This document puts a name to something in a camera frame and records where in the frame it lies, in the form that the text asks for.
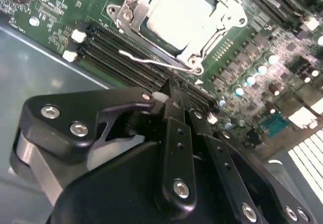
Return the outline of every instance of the black plastic bracket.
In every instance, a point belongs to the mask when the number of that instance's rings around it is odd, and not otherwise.
[[[194,109],[188,112],[192,135],[194,142],[199,142],[202,153],[213,165],[214,175],[219,182],[217,193],[223,195],[226,220],[228,223],[267,223],[253,203],[225,143],[211,136],[205,118],[200,115]],[[252,210],[249,218],[243,213],[244,206]]]
[[[99,138],[99,123],[113,123],[120,114],[128,111],[149,111],[154,103],[152,95],[139,87],[36,96],[25,102],[19,129],[28,141],[57,158],[81,162]],[[60,116],[45,118],[41,109],[46,105],[59,109]],[[87,135],[72,134],[70,126],[73,123],[85,125]]]
[[[185,124],[184,108],[173,99],[165,102],[163,119],[155,201],[171,219],[184,219],[196,206],[191,131]]]
[[[225,143],[237,167],[243,182],[256,205],[261,209],[262,215],[269,223],[293,222],[287,210],[293,210],[297,223],[316,223],[315,218],[306,211],[306,208],[263,166],[263,164],[227,131],[219,131],[218,136]],[[306,221],[297,211],[306,211]]]

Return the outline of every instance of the gray metal panel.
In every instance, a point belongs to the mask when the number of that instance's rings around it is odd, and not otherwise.
[[[51,204],[36,185],[8,174],[9,155],[24,101],[34,95],[108,87],[0,24],[0,222],[45,223]]]

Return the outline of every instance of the metal lever arm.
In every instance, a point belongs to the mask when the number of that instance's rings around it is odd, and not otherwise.
[[[151,94],[139,87],[36,96],[23,106],[19,131],[57,158],[81,162],[98,139],[99,123],[153,106]]]

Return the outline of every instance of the chip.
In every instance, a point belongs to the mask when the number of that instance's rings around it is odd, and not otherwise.
[[[255,105],[253,105],[253,104],[251,104],[250,106],[248,106],[247,107],[247,110],[248,111],[253,111],[253,110],[255,110],[256,109],[256,106]]]
[[[254,90],[257,90],[257,89],[259,89],[259,88],[260,88],[260,85],[259,85],[259,84],[257,84],[257,83],[255,83],[255,84],[252,86],[252,88],[253,88]]]
[[[242,64],[249,64],[251,62],[250,58],[246,54],[244,54],[243,52],[240,52],[236,56],[236,60],[238,60]]]
[[[219,78],[215,78],[213,80],[213,84],[215,85],[216,88],[219,88],[219,89],[222,89],[225,86],[225,83]]]
[[[251,55],[255,55],[255,56],[260,55],[260,51],[259,51],[258,47],[256,47],[252,43],[247,44],[246,47],[245,47],[245,50],[248,53],[250,53]]]
[[[240,73],[240,72],[242,72],[242,68],[238,65],[238,64],[236,64],[235,62],[231,62],[229,65],[228,65],[228,68],[232,71],[232,72],[234,72],[234,73]]]
[[[294,43],[289,43],[288,46],[286,47],[286,49],[290,52],[294,51],[296,49],[296,45]]]
[[[257,34],[253,39],[259,46],[269,47],[270,43],[268,40],[261,34]]]
[[[229,71],[224,69],[221,73],[221,78],[223,78],[226,81],[231,81],[233,78],[233,75],[229,73]]]

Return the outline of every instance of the mounting hole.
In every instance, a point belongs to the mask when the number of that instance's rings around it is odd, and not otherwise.
[[[226,167],[226,168],[227,168],[227,170],[231,170],[231,166],[230,166],[230,164],[228,164],[227,162],[224,164],[224,167]]]
[[[110,14],[114,14],[116,12],[116,9],[115,8],[113,8],[113,7],[110,7],[109,8],[109,13]]]
[[[224,135],[225,138],[230,139],[229,133],[223,131],[222,134]]]
[[[177,147],[181,150],[184,150],[184,145],[182,143],[177,143]]]
[[[182,130],[182,129],[180,129],[180,128],[179,128],[179,129],[177,129],[177,133],[178,133],[178,134],[180,134],[180,135],[183,135],[183,134],[184,134],[183,130]]]

